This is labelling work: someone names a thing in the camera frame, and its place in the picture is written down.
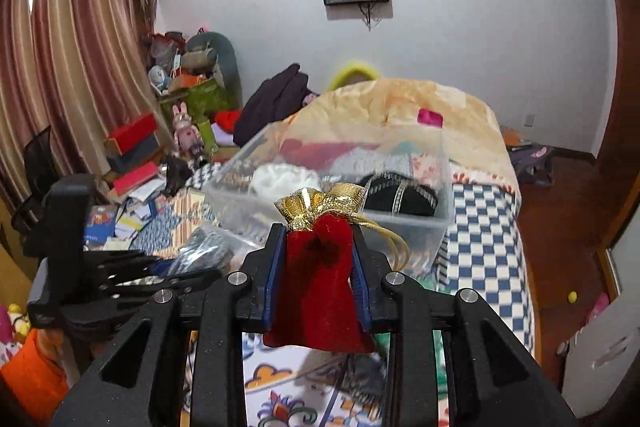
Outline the beige fleece blanket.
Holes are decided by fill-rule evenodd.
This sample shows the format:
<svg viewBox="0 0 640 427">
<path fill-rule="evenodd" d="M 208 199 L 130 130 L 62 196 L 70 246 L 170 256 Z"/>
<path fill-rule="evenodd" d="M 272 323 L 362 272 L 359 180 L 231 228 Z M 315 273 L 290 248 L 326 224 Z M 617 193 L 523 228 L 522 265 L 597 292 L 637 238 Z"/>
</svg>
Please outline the beige fleece blanket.
<svg viewBox="0 0 640 427">
<path fill-rule="evenodd" d="M 408 162 L 395 170 L 439 190 L 446 182 L 521 191 L 494 111 L 434 81 L 378 79 L 322 94 L 277 127 L 278 152 L 317 171 L 349 150 Z"/>
</svg>

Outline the red velvet gold pouch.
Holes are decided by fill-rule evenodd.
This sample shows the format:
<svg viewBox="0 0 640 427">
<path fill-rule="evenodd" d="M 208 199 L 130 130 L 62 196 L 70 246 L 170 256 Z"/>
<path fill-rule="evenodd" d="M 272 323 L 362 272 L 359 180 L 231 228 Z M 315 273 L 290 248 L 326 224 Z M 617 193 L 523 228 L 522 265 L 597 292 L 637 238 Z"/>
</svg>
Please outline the red velvet gold pouch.
<svg viewBox="0 0 640 427">
<path fill-rule="evenodd" d="M 405 239 L 360 213 L 365 198 L 362 186 L 337 183 L 326 192 L 301 188 L 276 202 L 288 231 L 274 279 L 271 321 L 262 334 L 266 346 L 375 350 L 354 228 L 382 236 L 395 269 L 407 264 L 410 251 Z"/>
</svg>

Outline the green cardboard box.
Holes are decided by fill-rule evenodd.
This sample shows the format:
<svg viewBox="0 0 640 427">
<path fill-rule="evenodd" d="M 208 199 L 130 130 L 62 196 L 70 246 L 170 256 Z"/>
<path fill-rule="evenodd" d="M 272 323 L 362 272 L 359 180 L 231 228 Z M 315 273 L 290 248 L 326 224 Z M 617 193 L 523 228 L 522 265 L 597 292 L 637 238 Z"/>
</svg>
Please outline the green cardboard box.
<svg viewBox="0 0 640 427">
<path fill-rule="evenodd" d="M 232 94 L 219 86 L 216 80 L 207 80 L 189 89 L 181 89 L 162 95 L 158 99 L 160 110 L 167 124 L 172 124 L 172 106 L 186 103 L 186 109 L 194 121 L 215 115 L 222 110 L 235 109 Z"/>
</svg>

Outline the pink rabbit figurine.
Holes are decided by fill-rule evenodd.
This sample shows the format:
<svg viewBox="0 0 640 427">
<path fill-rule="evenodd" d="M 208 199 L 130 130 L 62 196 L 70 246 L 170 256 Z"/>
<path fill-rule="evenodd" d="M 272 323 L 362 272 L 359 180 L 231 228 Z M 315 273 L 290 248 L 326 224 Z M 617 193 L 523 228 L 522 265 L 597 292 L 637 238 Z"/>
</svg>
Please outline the pink rabbit figurine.
<svg viewBox="0 0 640 427">
<path fill-rule="evenodd" d="M 193 124 L 186 103 L 180 102 L 172 106 L 172 113 L 174 142 L 178 152 L 191 158 L 202 156 L 205 152 L 204 142 L 200 130 Z"/>
</svg>

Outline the striped pink curtain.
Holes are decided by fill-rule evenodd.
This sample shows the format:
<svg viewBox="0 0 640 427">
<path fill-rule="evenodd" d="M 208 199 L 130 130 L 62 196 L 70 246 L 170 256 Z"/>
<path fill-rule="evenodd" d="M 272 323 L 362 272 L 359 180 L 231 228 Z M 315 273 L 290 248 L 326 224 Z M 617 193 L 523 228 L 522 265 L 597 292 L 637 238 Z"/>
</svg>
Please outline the striped pink curtain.
<svg viewBox="0 0 640 427">
<path fill-rule="evenodd" d="M 1 198 L 30 190 L 24 146 L 50 128 L 63 174 L 107 172 L 107 135 L 160 115 L 146 72 L 157 0 L 1 0 Z"/>
</svg>

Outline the green bottle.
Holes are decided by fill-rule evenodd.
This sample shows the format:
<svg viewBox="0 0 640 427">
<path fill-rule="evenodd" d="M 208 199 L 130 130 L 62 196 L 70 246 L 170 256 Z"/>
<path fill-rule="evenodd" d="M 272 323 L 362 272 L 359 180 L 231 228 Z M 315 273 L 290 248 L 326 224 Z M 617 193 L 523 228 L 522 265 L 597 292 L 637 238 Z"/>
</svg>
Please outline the green bottle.
<svg viewBox="0 0 640 427">
<path fill-rule="evenodd" d="M 196 127 L 200 132 L 205 152 L 208 155 L 215 154 L 218 150 L 218 144 L 210 121 L 207 118 L 202 118 L 196 123 Z"/>
</svg>

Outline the grey-green plush toy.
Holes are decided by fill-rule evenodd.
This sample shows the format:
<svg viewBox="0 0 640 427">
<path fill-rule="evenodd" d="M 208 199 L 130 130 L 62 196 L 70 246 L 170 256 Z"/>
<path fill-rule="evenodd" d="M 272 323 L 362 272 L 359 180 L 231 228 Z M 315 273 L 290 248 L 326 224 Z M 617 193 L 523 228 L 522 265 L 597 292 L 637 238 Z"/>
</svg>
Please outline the grey-green plush toy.
<svg viewBox="0 0 640 427">
<path fill-rule="evenodd" d="M 216 31 L 202 29 L 186 42 L 186 54 L 195 54 L 192 62 L 197 72 L 206 72 L 216 80 L 230 98 L 233 108 L 242 105 L 242 87 L 238 61 L 231 41 Z"/>
</svg>

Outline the white soft cloth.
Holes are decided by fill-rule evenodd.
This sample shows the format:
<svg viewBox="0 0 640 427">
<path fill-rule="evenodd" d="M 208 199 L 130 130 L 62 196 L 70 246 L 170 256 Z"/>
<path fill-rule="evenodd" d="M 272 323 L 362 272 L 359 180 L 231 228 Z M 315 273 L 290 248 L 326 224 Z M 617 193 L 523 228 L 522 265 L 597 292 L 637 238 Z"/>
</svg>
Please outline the white soft cloth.
<svg viewBox="0 0 640 427">
<path fill-rule="evenodd" d="M 295 193 L 301 188 L 320 190 L 320 176 L 314 170 L 288 164 L 264 164 L 250 180 L 250 193 L 268 202 Z"/>
</svg>

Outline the red gift box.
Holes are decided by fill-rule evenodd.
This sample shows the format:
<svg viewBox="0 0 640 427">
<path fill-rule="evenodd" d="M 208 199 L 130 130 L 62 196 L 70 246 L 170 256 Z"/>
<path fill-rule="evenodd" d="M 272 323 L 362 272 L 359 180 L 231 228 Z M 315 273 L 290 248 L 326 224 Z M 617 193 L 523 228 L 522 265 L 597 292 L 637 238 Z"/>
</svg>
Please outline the red gift box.
<svg viewBox="0 0 640 427">
<path fill-rule="evenodd" d="M 152 113 L 146 113 L 128 121 L 105 138 L 103 145 L 108 155 L 122 156 L 153 134 L 157 121 Z"/>
</svg>

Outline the dark purple jacket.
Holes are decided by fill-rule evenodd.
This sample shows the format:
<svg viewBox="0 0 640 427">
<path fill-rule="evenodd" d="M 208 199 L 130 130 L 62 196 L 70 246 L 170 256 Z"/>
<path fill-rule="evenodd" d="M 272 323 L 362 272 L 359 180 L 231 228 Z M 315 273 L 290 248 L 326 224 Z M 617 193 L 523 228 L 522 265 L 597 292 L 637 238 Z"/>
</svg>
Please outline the dark purple jacket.
<svg viewBox="0 0 640 427">
<path fill-rule="evenodd" d="M 265 80 L 241 110 L 234 125 L 234 144 L 242 147 L 267 124 L 297 113 L 311 94 L 307 83 L 308 76 L 296 63 Z"/>
</svg>

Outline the black chain-trimmed pouch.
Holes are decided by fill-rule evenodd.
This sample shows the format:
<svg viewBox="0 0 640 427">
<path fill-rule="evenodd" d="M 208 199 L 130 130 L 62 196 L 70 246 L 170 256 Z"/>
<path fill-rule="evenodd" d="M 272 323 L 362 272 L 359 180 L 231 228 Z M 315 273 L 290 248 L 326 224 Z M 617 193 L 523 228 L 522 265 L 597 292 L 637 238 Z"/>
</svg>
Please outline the black chain-trimmed pouch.
<svg viewBox="0 0 640 427">
<path fill-rule="evenodd" d="M 366 191 L 363 208 L 390 215 L 434 217 L 436 192 L 428 185 L 393 171 L 370 173 L 358 181 Z"/>
</svg>

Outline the black plastic bag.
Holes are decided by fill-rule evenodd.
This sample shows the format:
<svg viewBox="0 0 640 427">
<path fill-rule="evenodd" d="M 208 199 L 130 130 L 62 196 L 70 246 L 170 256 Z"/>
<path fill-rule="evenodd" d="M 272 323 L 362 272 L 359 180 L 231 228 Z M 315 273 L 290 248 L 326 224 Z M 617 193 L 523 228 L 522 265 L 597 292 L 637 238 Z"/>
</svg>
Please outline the black plastic bag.
<svg viewBox="0 0 640 427">
<path fill-rule="evenodd" d="M 186 161 L 177 156 L 166 155 L 162 164 L 166 167 L 166 184 L 163 193 L 166 197 L 174 197 L 186 185 L 193 171 Z"/>
</svg>

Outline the clear plastic storage box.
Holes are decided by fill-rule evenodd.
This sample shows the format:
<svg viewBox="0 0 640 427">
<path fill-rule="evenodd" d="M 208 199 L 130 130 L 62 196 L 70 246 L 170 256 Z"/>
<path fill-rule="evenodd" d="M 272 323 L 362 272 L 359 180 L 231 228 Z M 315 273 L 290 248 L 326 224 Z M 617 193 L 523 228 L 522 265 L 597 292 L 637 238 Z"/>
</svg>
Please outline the clear plastic storage box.
<svg viewBox="0 0 640 427">
<path fill-rule="evenodd" d="M 454 215 L 444 134 L 423 124 L 268 124 L 203 185 L 218 225 L 256 244 L 303 188 L 352 199 L 374 224 L 370 247 L 413 277 L 431 271 Z"/>
</svg>

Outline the patterned checkered tablecloth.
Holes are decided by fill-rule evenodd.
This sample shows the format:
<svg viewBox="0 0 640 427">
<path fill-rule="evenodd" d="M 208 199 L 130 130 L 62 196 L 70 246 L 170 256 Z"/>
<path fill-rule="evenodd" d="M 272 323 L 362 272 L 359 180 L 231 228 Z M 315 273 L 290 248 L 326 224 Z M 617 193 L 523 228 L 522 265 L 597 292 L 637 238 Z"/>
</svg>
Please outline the patterned checkered tablecloth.
<svg viewBox="0 0 640 427">
<path fill-rule="evenodd" d="M 520 195 L 492 176 L 454 172 L 454 222 L 433 268 L 415 278 L 425 288 L 477 291 L 528 351 L 536 348 L 535 312 L 516 218 Z M 378 335 L 370 355 L 269 348 L 242 336 L 245 410 L 251 426 L 377 426 L 390 337 Z"/>
</svg>

